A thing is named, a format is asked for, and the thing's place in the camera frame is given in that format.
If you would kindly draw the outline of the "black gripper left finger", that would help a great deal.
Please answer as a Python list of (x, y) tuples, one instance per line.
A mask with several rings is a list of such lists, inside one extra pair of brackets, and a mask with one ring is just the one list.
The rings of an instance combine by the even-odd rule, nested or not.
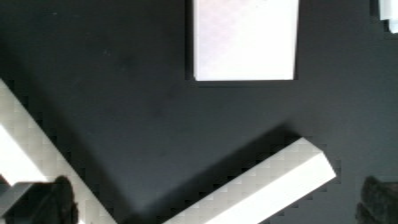
[(78, 224), (78, 203), (66, 176), (19, 182), (3, 192), (3, 224)]

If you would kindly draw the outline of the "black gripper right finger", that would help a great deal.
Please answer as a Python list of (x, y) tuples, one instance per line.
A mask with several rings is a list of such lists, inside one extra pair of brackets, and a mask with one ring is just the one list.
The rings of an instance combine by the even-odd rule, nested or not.
[(361, 202), (355, 210), (357, 224), (398, 224), (398, 182), (366, 177)]

